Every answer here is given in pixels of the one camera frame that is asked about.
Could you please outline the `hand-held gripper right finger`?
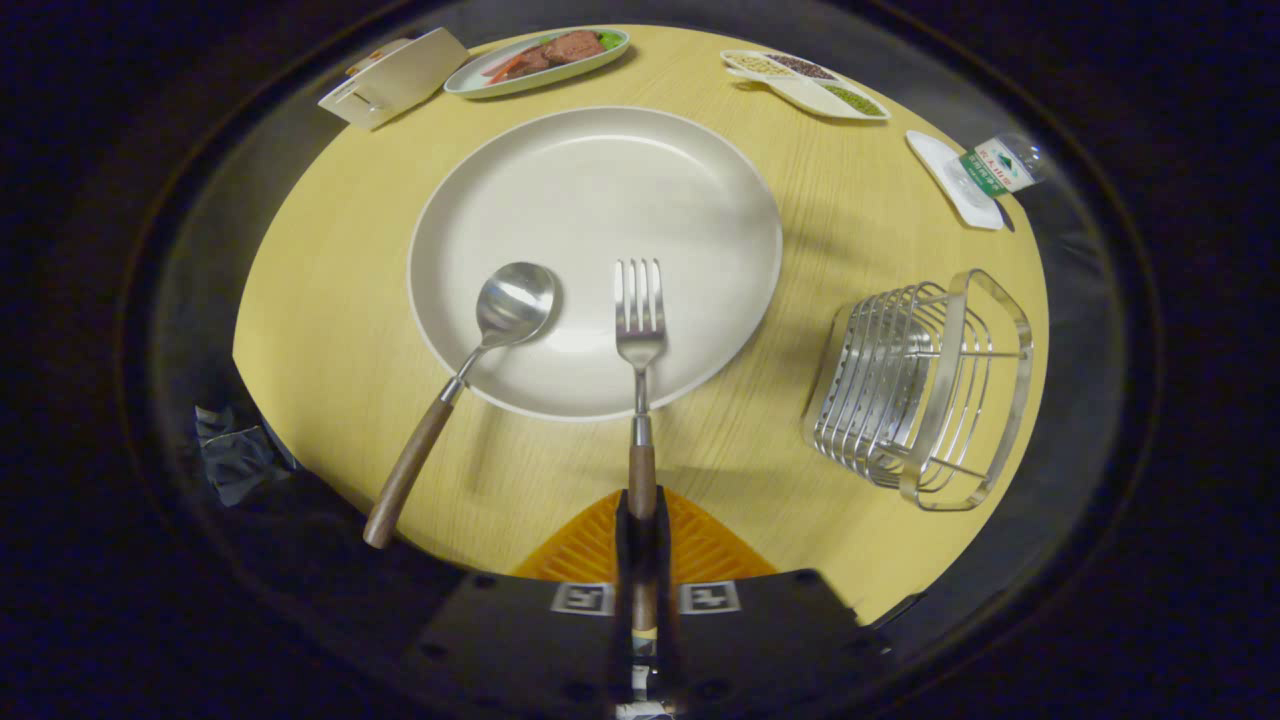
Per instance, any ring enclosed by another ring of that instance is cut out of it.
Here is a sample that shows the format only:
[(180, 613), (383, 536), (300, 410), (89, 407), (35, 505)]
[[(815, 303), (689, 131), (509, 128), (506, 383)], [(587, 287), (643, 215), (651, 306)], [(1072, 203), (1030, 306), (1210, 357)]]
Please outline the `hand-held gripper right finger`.
[(678, 583), (659, 497), (652, 538), (655, 694), (680, 719), (832, 719), (886, 676), (886, 643), (813, 569)]

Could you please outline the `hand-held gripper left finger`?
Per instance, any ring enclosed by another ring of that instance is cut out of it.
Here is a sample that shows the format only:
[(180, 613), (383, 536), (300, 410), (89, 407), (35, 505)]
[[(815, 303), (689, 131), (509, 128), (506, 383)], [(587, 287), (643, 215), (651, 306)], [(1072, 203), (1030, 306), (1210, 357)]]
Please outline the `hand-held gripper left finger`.
[(607, 515), (611, 582), (466, 575), (415, 638), (424, 691), (460, 719), (613, 719), (634, 697), (627, 500)]

